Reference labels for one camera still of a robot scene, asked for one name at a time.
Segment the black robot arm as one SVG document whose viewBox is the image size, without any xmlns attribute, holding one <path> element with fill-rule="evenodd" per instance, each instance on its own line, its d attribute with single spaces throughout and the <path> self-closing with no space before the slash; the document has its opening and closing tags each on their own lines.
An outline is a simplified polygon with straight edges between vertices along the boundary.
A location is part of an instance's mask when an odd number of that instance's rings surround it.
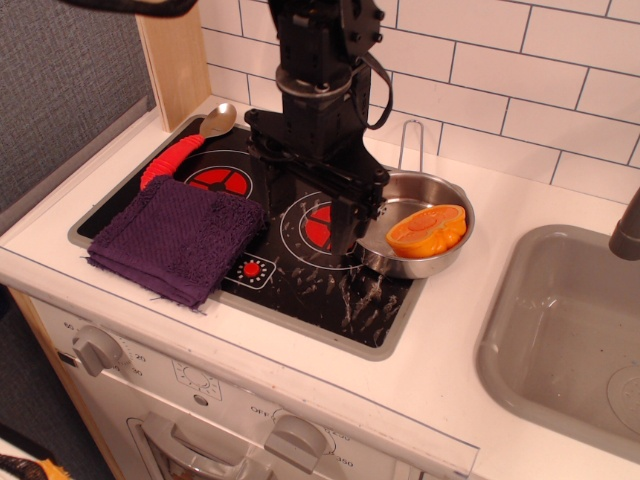
<svg viewBox="0 0 640 480">
<path fill-rule="evenodd" d="M 371 49 L 384 12 L 372 1 L 272 1 L 279 40 L 279 113 L 252 109 L 248 151 L 273 176 L 285 171 L 332 200 L 330 246 L 346 253 L 383 203 L 387 170 L 367 151 L 371 77 L 391 81 Z"/>
</svg>

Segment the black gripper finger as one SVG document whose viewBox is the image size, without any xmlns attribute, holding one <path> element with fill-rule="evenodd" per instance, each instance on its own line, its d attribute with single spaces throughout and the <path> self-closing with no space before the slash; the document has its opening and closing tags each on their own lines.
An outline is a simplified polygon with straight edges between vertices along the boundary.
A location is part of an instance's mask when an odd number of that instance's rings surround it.
<svg viewBox="0 0 640 480">
<path fill-rule="evenodd" d="M 339 196 L 331 199 L 331 251 L 346 254 L 362 238 L 369 224 L 378 217 L 380 193 L 359 199 Z"/>
<path fill-rule="evenodd" d="M 289 165 L 271 162 L 252 155 L 253 177 L 257 182 L 257 198 L 270 221 L 275 221 L 300 196 L 300 178 Z"/>
</svg>

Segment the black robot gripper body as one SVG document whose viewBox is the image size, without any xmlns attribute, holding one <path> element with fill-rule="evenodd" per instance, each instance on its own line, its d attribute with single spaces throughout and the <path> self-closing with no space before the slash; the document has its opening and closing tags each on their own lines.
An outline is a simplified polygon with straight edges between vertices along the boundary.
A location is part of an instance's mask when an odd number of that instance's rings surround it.
<svg viewBox="0 0 640 480">
<path fill-rule="evenodd" d="M 374 219 L 389 174 L 364 146 L 370 89 L 371 76 L 357 74 L 329 99 L 284 93 L 281 113 L 251 109 L 245 114 L 250 148 L 349 205 L 349 217 Z"/>
</svg>

